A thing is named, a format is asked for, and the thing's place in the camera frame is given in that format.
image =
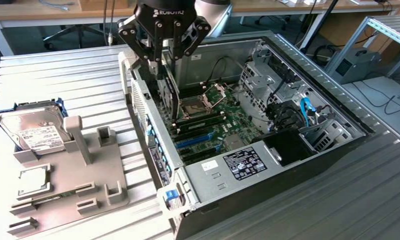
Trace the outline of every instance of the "power supply label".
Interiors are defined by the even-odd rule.
[[[267,170],[256,151],[248,147],[223,157],[235,179],[239,181]]]

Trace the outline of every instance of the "motherboard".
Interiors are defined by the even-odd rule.
[[[263,134],[252,123],[252,116],[240,107],[236,90],[226,83],[211,83],[203,89],[202,95],[179,100],[178,119],[167,115],[163,103],[156,102],[187,165],[251,144]]]

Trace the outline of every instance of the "sticker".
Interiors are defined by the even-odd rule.
[[[206,163],[202,163],[203,171],[211,170],[214,168],[219,167],[219,163],[216,160],[208,161]]]
[[[33,151],[41,151],[64,146],[64,142],[56,126],[43,126],[19,131],[28,147]]]
[[[191,56],[191,60],[200,60],[202,59],[202,54],[196,54]]]
[[[252,147],[223,157],[235,179],[239,181],[267,170],[267,167]]]

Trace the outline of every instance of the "desk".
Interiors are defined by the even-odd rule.
[[[64,3],[68,0],[53,0],[53,3]],[[272,16],[272,15],[299,15],[308,14],[312,6],[299,3],[294,7],[288,7],[283,3],[274,0],[232,0],[232,16]],[[307,43],[324,12],[330,7],[331,2],[318,4],[312,13],[319,14],[303,45]],[[400,0],[391,0],[395,14],[400,9]],[[134,14],[135,1],[131,0],[130,8],[116,9],[115,18],[117,21]],[[339,0],[339,3],[332,13],[352,13],[352,12],[380,12],[383,10],[380,5],[356,5],[350,0]],[[69,11],[55,9],[39,3],[39,0],[16,0],[13,4],[0,5],[0,51],[4,56],[12,56],[13,51],[8,44],[7,38],[3,34],[3,28],[12,27],[33,27],[33,26],[53,26],[53,25],[72,25],[72,24],[99,24],[103,22],[103,11],[81,11],[76,4],[69,6]]]

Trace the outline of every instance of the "hard drive label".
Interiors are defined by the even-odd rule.
[[[239,181],[267,170],[256,151],[248,147],[223,157],[235,179]]]
[[[60,133],[53,125],[23,130],[19,132],[19,137],[24,139],[33,151],[64,146]]]

